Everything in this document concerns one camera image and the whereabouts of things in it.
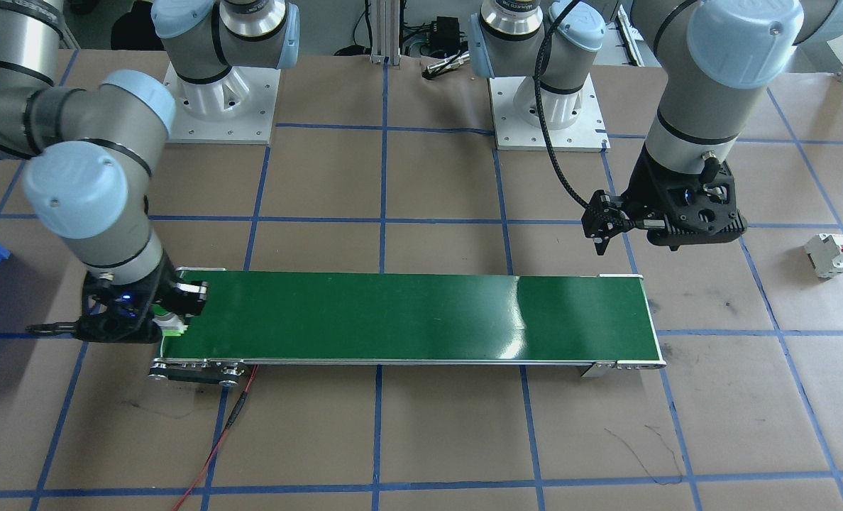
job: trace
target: blue tape line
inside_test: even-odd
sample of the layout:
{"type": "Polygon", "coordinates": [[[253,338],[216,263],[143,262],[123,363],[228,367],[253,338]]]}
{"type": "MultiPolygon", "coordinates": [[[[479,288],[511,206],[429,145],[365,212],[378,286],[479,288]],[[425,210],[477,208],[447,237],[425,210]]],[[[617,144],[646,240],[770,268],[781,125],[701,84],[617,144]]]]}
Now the blue tape line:
{"type": "Polygon", "coordinates": [[[509,249],[509,227],[507,224],[507,207],[503,200],[503,179],[500,177],[500,158],[497,149],[492,148],[494,159],[494,175],[497,175],[497,202],[500,205],[500,229],[503,230],[503,255],[507,260],[507,275],[515,275],[513,272],[513,255],[509,249]]]}
{"type": "MultiPolygon", "coordinates": [[[[607,178],[607,187],[610,188],[610,193],[617,194],[616,187],[614,187],[614,178],[610,174],[610,164],[607,162],[607,156],[601,154],[601,163],[604,165],[605,177],[607,178]]],[[[636,256],[633,253],[633,247],[629,242],[629,235],[623,233],[623,245],[627,250],[627,258],[629,259],[629,269],[634,274],[639,274],[639,266],[636,265],[636,256]]],[[[674,425],[674,433],[677,434],[677,442],[681,447],[681,457],[683,458],[683,468],[686,472],[685,479],[690,484],[690,494],[693,498],[693,505],[696,511],[703,511],[703,502],[700,500],[700,492],[696,485],[696,476],[693,473],[693,466],[690,462],[690,453],[687,451],[687,440],[683,436],[683,429],[681,428],[681,418],[677,413],[677,407],[674,405],[674,394],[671,392],[671,382],[668,382],[668,373],[665,369],[659,370],[661,373],[661,385],[664,388],[665,398],[668,400],[668,411],[671,412],[671,423],[674,425]]]]}
{"type": "Polygon", "coordinates": [[[244,271],[250,270],[250,260],[254,253],[254,238],[257,236],[257,224],[260,220],[260,203],[263,201],[263,188],[267,183],[267,167],[270,165],[270,148],[263,150],[263,162],[260,164],[260,181],[257,185],[257,197],[254,199],[254,215],[250,220],[252,227],[248,233],[248,247],[246,249],[246,261],[242,265],[244,271]]]}
{"type": "Polygon", "coordinates": [[[837,467],[834,464],[833,457],[831,456],[831,450],[828,448],[828,444],[825,441],[825,436],[824,434],[822,434],[822,428],[820,427],[820,424],[818,424],[816,413],[813,411],[812,405],[810,404],[810,398],[807,396],[807,391],[805,391],[805,388],[803,387],[803,382],[800,380],[800,375],[794,365],[794,359],[790,355],[790,350],[788,350],[788,344],[787,342],[785,342],[784,334],[781,331],[781,326],[779,326],[778,324],[778,318],[775,317],[775,313],[772,310],[771,301],[768,300],[768,294],[766,294],[765,287],[763,287],[762,285],[762,279],[759,277],[758,269],[756,269],[756,263],[753,261],[752,254],[749,253],[749,247],[746,246],[746,242],[743,240],[742,237],[740,237],[739,241],[740,248],[743,250],[744,258],[746,258],[746,264],[749,265],[749,271],[752,272],[753,280],[756,281],[756,287],[759,289],[759,294],[762,295],[762,301],[765,303],[766,311],[768,311],[768,317],[771,320],[772,326],[775,327],[776,336],[778,337],[778,343],[779,345],[781,345],[781,351],[784,353],[785,362],[788,363],[790,375],[792,376],[792,378],[794,378],[794,385],[797,386],[797,391],[799,392],[800,400],[803,402],[803,407],[805,408],[805,411],[807,411],[807,416],[810,418],[810,423],[813,427],[813,430],[816,432],[816,437],[818,439],[818,442],[820,443],[822,454],[826,458],[828,469],[830,470],[831,475],[834,478],[834,482],[837,484],[837,489],[839,489],[839,492],[841,494],[841,500],[843,500],[843,481],[841,480],[840,473],[837,472],[837,467]]]}
{"type": "Polygon", "coordinates": [[[380,240],[379,253],[377,258],[377,271],[384,273],[387,269],[387,126],[388,107],[390,103],[390,71],[387,62],[389,57],[383,59],[383,105],[382,119],[380,119],[380,240]]]}
{"type": "Polygon", "coordinates": [[[693,505],[696,507],[696,511],[703,511],[703,502],[700,500],[700,491],[698,491],[696,485],[696,475],[693,473],[693,465],[690,462],[690,453],[687,451],[687,441],[683,436],[681,416],[678,414],[677,407],[674,405],[674,394],[671,392],[671,382],[668,381],[668,371],[666,369],[659,369],[659,372],[661,373],[661,386],[663,386],[665,398],[668,400],[668,410],[671,411],[671,420],[674,423],[674,432],[677,434],[677,442],[681,446],[683,467],[687,473],[687,481],[690,483],[690,492],[693,495],[693,505]]]}
{"type": "Polygon", "coordinates": [[[84,356],[87,355],[87,343],[81,343],[81,349],[78,349],[78,356],[75,359],[75,369],[72,369],[72,377],[68,381],[68,389],[65,391],[65,398],[62,399],[62,410],[59,412],[59,418],[55,421],[55,431],[53,438],[49,442],[49,449],[46,451],[46,457],[43,462],[43,469],[40,470],[40,477],[36,481],[36,489],[33,492],[33,500],[30,502],[30,511],[36,511],[40,505],[40,495],[46,487],[46,479],[49,478],[49,471],[53,466],[53,459],[55,458],[55,450],[59,446],[59,439],[62,437],[62,428],[65,427],[65,418],[68,418],[68,408],[71,407],[72,397],[75,395],[75,386],[78,383],[78,377],[81,375],[81,365],[84,363],[84,356]]]}
{"type": "Polygon", "coordinates": [[[414,126],[388,126],[390,131],[411,131],[413,133],[476,133],[477,135],[494,136],[493,130],[481,128],[430,128],[414,126]]]}
{"type": "Polygon", "coordinates": [[[153,221],[158,222],[250,222],[253,216],[210,216],[210,214],[151,214],[153,221]]]}
{"type": "Polygon", "coordinates": [[[645,135],[632,135],[632,133],[608,133],[607,138],[638,138],[645,139],[645,135]]]}
{"type": "Polygon", "coordinates": [[[26,161],[23,161],[20,165],[18,165],[15,174],[12,175],[12,180],[9,181],[9,187],[6,188],[6,193],[2,195],[2,200],[0,200],[0,218],[2,217],[2,210],[6,208],[6,204],[9,203],[9,198],[12,197],[12,192],[15,191],[15,185],[18,184],[18,179],[21,177],[21,173],[23,172],[25,165],[27,165],[26,161]]]}
{"type": "Polygon", "coordinates": [[[754,229],[838,229],[837,224],[750,224],[754,229]]]}
{"type": "Polygon", "coordinates": [[[383,417],[383,366],[378,364],[374,373],[374,447],[372,467],[372,497],[370,508],[380,508],[380,430],[383,417]]]}
{"type": "Polygon", "coordinates": [[[507,224],[510,226],[581,226],[583,221],[581,220],[521,220],[521,219],[508,219],[507,224]]]}
{"type": "MultiPolygon", "coordinates": [[[[220,392],[220,405],[217,407],[216,410],[216,423],[214,424],[214,440],[213,443],[210,444],[211,449],[215,446],[217,442],[220,441],[220,436],[223,434],[223,428],[226,426],[226,402],[229,400],[229,388],[224,386],[223,391],[220,392]]],[[[201,498],[201,511],[207,511],[207,508],[210,507],[210,495],[211,495],[211,488],[214,485],[214,472],[216,471],[216,462],[220,459],[220,452],[217,451],[214,459],[210,460],[210,466],[207,466],[207,476],[204,478],[204,486],[201,489],[200,494],[204,497],[201,498]]]]}
{"type": "Polygon", "coordinates": [[[617,486],[617,485],[675,485],[682,482],[681,476],[654,476],[654,478],[586,478],[586,479],[545,479],[545,488],[577,488],[577,486],[617,486]]]}
{"type": "Polygon", "coordinates": [[[382,126],[364,125],[315,125],[315,123],[276,123],[276,127],[299,127],[308,129],[358,129],[368,131],[380,131],[382,126]]]}
{"type": "Polygon", "coordinates": [[[700,483],[720,483],[730,481],[778,481],[785,479],[827,479],[831,472],[765,472],[765,473],[711,473],[696,476],[700,483]]]}
{"type": "Polygon", "coordinates": [[[531,395],[529,395],[529,374],[526,366],[519,366],[519,380],[522,381],[522,405],[526,411],[526,428],[529,431],[529,452],[532,458],[532,473],[535,475],[535,497],[538,499],[539,511],[545,511],[544,487],[541,481],[541,462],[538,457],[538,439],[535,437],[535,421],[532,418],[531,395]]]}

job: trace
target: blue grid line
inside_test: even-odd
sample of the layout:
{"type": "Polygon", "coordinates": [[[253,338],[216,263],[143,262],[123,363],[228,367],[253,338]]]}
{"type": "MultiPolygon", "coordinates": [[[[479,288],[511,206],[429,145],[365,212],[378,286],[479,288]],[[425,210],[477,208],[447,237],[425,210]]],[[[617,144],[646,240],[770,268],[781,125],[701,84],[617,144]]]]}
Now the blue grid line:
{"type": "Polygon", "coordinates": [[[828,469],[830,469],[831,475],[834,478],[834,484],[837,485],[837,489],[841,494],[841,500],[843,500],[843,481],[841,480],[841,475],[839,471],[837,471],[837,466],[834,464],[834,459],[831,456],[831,450],[828,448],[828,443],[826,443],[825,436],[822,434],[822,428],[820,424],[818,424],[818,419],[816,417],[816,413],[813,411],[813,407],[810,404],[810,398],[807,396],[807,391],[803,387],[803,382],[800,380],[800,375],[797,372],[797,366],[794,365],[794,359],[790,355],[790,350],[788,350],[788,344],[784,340],[784,334],[781,332],[781,327],[778,325],[778,318],[775,318],[775,313],[772,310],[771,302],[768,300],[768,294],[766,294],[765,287],[762,285],[762,279],[759,277],[758,269],[756,269],[756,263],[753,262],[752,255],[749,253],[749,247],[746,246],[746,242],[743,240],[742,237],[739,239],[740,241],[740,248],[743,250],[743,255],[746,258],[746,264],[749,265],[749,270],[753,274],[753,280],[756,281],[756,287],[759,289],[759,294],[762,295],[762,300],[765,302],[766,311],[768,311],[768,317],[771,320],[772,326],[775,327],[776,335],[778,336],[778,343],[781,345],[781,351],[784,353],[785,362],[788,364],[788,368],[790,369],[790,375],[794,379],[794,384],[797,386],[797,391],[800,395],[800,400],[803,403],[803,407],[805,411],[807,411],[807,415],[810,418],[810,423],[813,427],[813,430],[816,432],[816,437],[818,442],[820,443],[820,447],[822,449],[822,454],[826,458],[826,462],[828,463],[828,469]]]}
{"type": "MultiPolygon", "coordinates": [[[[607,162],[607,155],[604,151],[601,152],[601,163],[604,165],[605,177],[607,178],[607,188],[610,193],[617,194],[616,187],[614,187],[614,177],[610,172],[610,164],[607,162]]],[[[623,245],[627,250],[627,258],[629,259],[629,269],[634,274],[639,274],[639,266],[636,265],[636,256],[633,253],[633,247],[629,242],[629,235],[623,233],[623,245]]],[[[690,462],[690,453],[687,452],[687,441],[683,436],[683,429],[681,428],[681,417],[677,412],[677,407],[674,405],[674,394],[671,392],[671,383],[668,382],[668,372],[666,369],[659,369],[661,373],[661,385],[664,388],[664,395],[668,401],[668,411],[671,412],[671,423],[674,425],[674,433],[677,434],[677,442],[681,446],[681,456],[683,458],[683,467],[686,472],[685,478],[690,483],[690,494],[692,494],[693,505],[696,511],[703,511],[703,502],[700,500],[700,492],[696,485],[696,476],[693,473],[693,466],[690,462]]]]}
{"type": "Polygon", "coordinates": [[[482,128],[431,128],[414,126],[389,126],[391,131],[411,131],[413,133],[476,133],[477,135],[494,136],[494,131],[482,128]]]}
{"type": "Polygon", "coordinates": [[[526,410],[526,428],[529,431],[529,452],[532,457],[532,473],[535,476],[533,480],[535,486],[535,497],[538,499],[539,511],[545,511],[544,507],[544,488],[542,488],[541,481],[541,462],[538,456],[538,439],[535,437],[535,421],[532,418],[532,403],[531,395],[529,395],[529,374],[526,372],[526,366],[519,366],[519,379],[522,381],[522,405],[526,410]]]}
{"type": "Polygon", "coordinates": [[[380,508],[380,428],[383,422],[383,366],[378,364],[374,372],[374,446],[372,462],[372,497],[370,508],[380,508]]]}
{"type": "Polygon", "coordinates": [[[248,233],[248,247],[246,249],[246,261],[242,265],[244,271],[250,270],[250,260],[254,253],[254,238],[257,236],[257,224],[260,218],[260,203],[263,201],[263,188],[267,183],[267,167],[270,165],[270,148],[263,150],[263,162],[260,164],[260,180],[257,185],[257,197],[254,199],[254,215],[250,220],[252,227],[248,233]]]}
{"type": "Polygon", "coordinates": [[[497,175],[497,202],[500,205],[500,229],[503,230],[503,255],[507,259],[507,275],[514,275],[513,256],[509,249],[509,227],[507,224],[507,207],[503,200],[503,179],[500,177],[500,158],[497,148],[490,149],[494,159],[494,174],[497,175]]]}
{"type": "MultiPolygon", "coordinates": [[[[226,418],[226,402],[229,400],[229,388],[224,386],[223,391],[220,392],[220,405],[216,411],[216,423],[214,424],[214,440],[210,443],[211,449],[214,444],[220,441],[220,436],[223,434],[224,418],[226,418]]],[[[210,466],[207,466],[207,476],[204,478],[204,486],[199,492],[204,497],[201,498],[201,511],[207,511],[210,507],[211,488],[214,485],[214,472],[216,471],[216,462],[220,459],[220,453],[217,451],[214,459],[210,460],[210,466]]]]}
{"type": "Polygon", "coordinates": [[[839,229],[837,224],[749,224],[753,229],[839,229]]]}
{"type": "MultiPolygon", "coordinates": [[[[378,272],[386,271],[387,256],[387,119],[390,103],[390,58],[383,58],[383,105],[380,125],[380,252],[378,272]]],[[[374,371],[374,440],[372,447],[372,494],[370,510],[380,509],[380,430],[383,421],[383,366],[374,371]]]]}
{"type": "Polygon", "coordinates": [[[15,171],[15,175],[12,175],[12,180],[9,181],[9,187],[6,188],[6,193],[2,195],[2,200],[0,201],[0,217],[2,216],[2,210],[6,208],[6,204],[9,203],[9,198],[12,197],[12,192],[15,191],[15,185],[18,184],[18,179],[21,177],[23,172],[23,168],[27,165],[27,161],[22,161],[18,168],[15,171]]]}
{"type": "Polygon", "coordinates": [[[778,115],[781,116],[781,120],[784,122],[784,126],[788,127],[788,132],[790,133],[791,138],[794,140],[794,144],[797,146],[797,150],[800,152],[801,158],[803,158],[803,162],[807,165],[807,169],[810,171],[810,175],[813,178],[813,181],[816,183],[816,188],[820,191],[822,198],[824,199],[826,206],[828,206],[828,210],[831,211],[834,220],[837,222],[839,229],[843,232],[843,221],[841,220],[841,216],[837,213],[837,208],[834,207],[833,201],[831,201],[831,197],[828,197],[828,193],[826,192],[825,186],[822,185],[822,181],[818,177],[816,173],[816,169],[813,167],[812,162],[810,162],[810,158],[807,156],[807,152],[803,149],[803,143],[797,139],[797,133],[794,132],[794,128],[791,127],[790,123],[788,122],[788,117],[785,116],[784,111],[781,109],[781,105],[778,104],[778,100],[775,99],[775,94],[772,93],[771,88],[766,88],[766,92],[768,92],[768,97],[771,99],[772,104],[775,106],[775,110],[778,110],[778,115]]]}
{"type": "Polygon", "coordinates": [[[696,475],[693,472],[693,463],[690,462],[690,453],[687,451],[687,439],[683,436],[681,427],[681,415],[674,404],[674,392],[671,391],[671,382],[668,380],[667,369],[659,369],[661,373],[661,386],[664,388],[665,398],[668,400],[668,411],[671,412],[671,420],[674,423],[674,432],[677,434],[677,443],[681,446],[683,467],[687,473],[687,481],[690,483],[690,492],[693,495],[693,504],[696,511],[703,511],[703,501],[700,499],[700,491],[696,485],[696,475]]]}
{"type": "Polygon", "coordinates": [[[59,446],[59,439],[62,437],[62,428],[65,427],[65,418],[68,418],[68,408],[71,407],[72,397],[75,395],[75,386],[77,386],[78,377],[81,375],[81,365],[84,363],[84,356],[87,355],[87,346],[87,343],[81,343],[81,349],[78,350],[78,356],[75,359],[75,369],[72,369],[72,377],[68,381],[65,398],[62,399],[62,410],[59,412],[58,420],[55,421],[53,438],[49,442],[49,449],[46,451],[43,468],[40,470],[38,481],[36,481],[36,489],[33,491],[33,500],[30,502],[29,511],[36,511],[36,508],[40,505],[40,495],[46,487],[46,479],[49,478],[49,471],[53,466],[55,450],[59,446]]]}
{"type": "Polygon", "coordinates": [[[316,123],[276,123],[276,127],[299,127],[307,129],[358,129],[368,131],[380,131],[382,126],[366,125],[317,125],[316,123]]]}
{"type": "MultiPolygon", "coordinates": [[[[761,473],[708,473],[696,475],[697,482],[719,483],[735,481],[778,481],[811,480],[832,478],[828,471],[810,472],[761,472],[761,473]]],[[[676,484],[680,476],[655,476],[655,478],[578,478],[578,479],[542,479],[544,488],[577,488],[577,486],[614,486],[614,485],[656,485],[676,484]]],[[[262,495],[262,494],[304,494],[304,493],[370,493],[370,485],[232,485],[213,486],[211,495],[262,495]]],[[[535,488],[533,479],[515,479],[508,481],[456,481],[456,482],[395,482],[380,483],[380,492],[490,489],[490,488],[535,488]]],[[[35,490],[0,490],[2,498],[32,498],[39,494],[42,498],[83,498],[83,497],[152,497],[152,495],[181,495],[187,488],[58,488],[41,492],[35,490]]],[[[204,488],[195,488],[192,495],[203,495],[204,488]]]]}
{"type": "Polygon", "coordinates": [[[387,255],[387,126],[388,106],[390,103],[390,72],[389,57],[383,58],[383,95],[382,119],[380,119],[380,245],[377,258],[377,271],[386,271],[387,255]]]}

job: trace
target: black cable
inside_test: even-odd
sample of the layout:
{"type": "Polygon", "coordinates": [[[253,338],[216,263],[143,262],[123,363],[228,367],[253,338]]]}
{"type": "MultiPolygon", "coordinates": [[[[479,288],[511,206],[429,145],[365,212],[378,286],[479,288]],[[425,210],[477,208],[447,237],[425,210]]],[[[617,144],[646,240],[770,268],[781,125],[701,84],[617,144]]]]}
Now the black cable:
{"type": "Polygon", "coordinates": [[[370,0],[365,0],[365,25],[368,27],[368,48],[374,48],[374,39],[370,34],[370,0]]]}
{"type": "Polygon", "coordinates": [[[551,134],[548,132],[548,123],[544,116],[544,104],[541,103],[541,74],[544,72],[545,68],[548,67],[549,61],[549,57],[548,59],[545,58],[545,52],[547,52],[548,46],[551,45],[551,38],[557,31],[557,27],[560,26],[563,19],[567,17],[567,14],[569,14],[578,3],[580,3],[580,0],[573,0],[567,5],[567,7],[564,8],[564,10],[561,11],[557,18],[554,19],[554,22],[551,23],[551,26],[548,28],[548,32],[545,32],[544,39],[538,49],[538,58],[535,59],[535,73],[532,75],[532,80],[535,81],[535,108],[538,111],[539,125],[541,125],[541,135],[544,136],[544,147],[548,151],[548,158],[551,159],[551,165],[554,167],[554,174],[556,174],[557,178],[560,179],[564,190],[567,191],[567,194],[569,194],[574,201],[577,201],[580,206],[585,208],[602,222],[614,224],[614,226],[623,227],[623,229],[635,229],[637,227],[636,222],[610,216],[609,214],[590,206],[586,200],[580,197],[580,195],[573,190],[573,187],[570,186],[570,182],[567,181],[567,177],[565,177],[563,171],[561,170],[561,164],[557,161],[557,155],[554,154],[554,145],[551,143],[551,134]]]}

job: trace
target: black ring band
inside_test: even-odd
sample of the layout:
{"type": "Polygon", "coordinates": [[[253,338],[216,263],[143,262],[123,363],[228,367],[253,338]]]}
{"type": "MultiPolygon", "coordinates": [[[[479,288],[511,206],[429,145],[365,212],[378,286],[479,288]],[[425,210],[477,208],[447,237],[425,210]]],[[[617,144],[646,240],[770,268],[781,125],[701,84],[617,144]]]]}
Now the black ring band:
{"type": "Polygon", "coordinates": [[[700,136],[687,135],[687,133],[678,130],[676,127],[672,126],[671,123],[665,120],[664,116],[661,115],[661,110],[658,110],[658,120],[659,123],[664,126],[664,129],[668,130],[671,135],[674,135],[685,142],[694,143],[695,145],[721,145],[721,143],[728,143],[740,135],[740,133],[737,133],[736,135],[728,136],[726,138],[703,138],[700,136]]]}
{"type": "Polygon", "coordinates": [[[83,142],[90,142],[94,145],[99,145],[100,148],[107,148],[116,151],[122,155],[128,156],[130,159],[135,160],[136,164],[140,165],[140,168],[143,168],[143,171],[147,172],[147,177],[153,177],[153,172],[150,170],[150,166],[147,165],[146,161],[143,161],[139,155],[132,151],[129,148],[126,148],[124,145],[118,145],[118,143],[112,142],[110,140],[104,140],[103,138],[82,138],[81,141],[83,142]]]}

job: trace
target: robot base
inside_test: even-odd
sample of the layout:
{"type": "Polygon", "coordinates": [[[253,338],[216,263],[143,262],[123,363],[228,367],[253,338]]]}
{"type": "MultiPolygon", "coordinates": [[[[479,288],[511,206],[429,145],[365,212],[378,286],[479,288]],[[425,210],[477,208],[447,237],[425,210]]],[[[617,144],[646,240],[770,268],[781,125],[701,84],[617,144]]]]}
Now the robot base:
{"type": "Polygon", "coordinates": [[[162,81],[176,103],[169,143],[267,143],[270,140],[280,71],[263,67],[236,69],[248,85],[248,97],[233,107],[238,112],[229,119],[206,120],[185,108],[179,77],[169,64],[162,81]]]}
{"type": "MultiPolygon", "coordinates": [[[[502,150],[544,150],[541,129],[519,117],[513,107],[513,97],[524,77],[490,78],[490,106],[494,116],[497,148],[502,150]]],[[[583,84],[583,106],[577,110],[578,119],[565,129],[551,130],[551,145],[561,152],[599,152],[610,148],[601,108],[595,97],[591,75],[583,84]]]]}

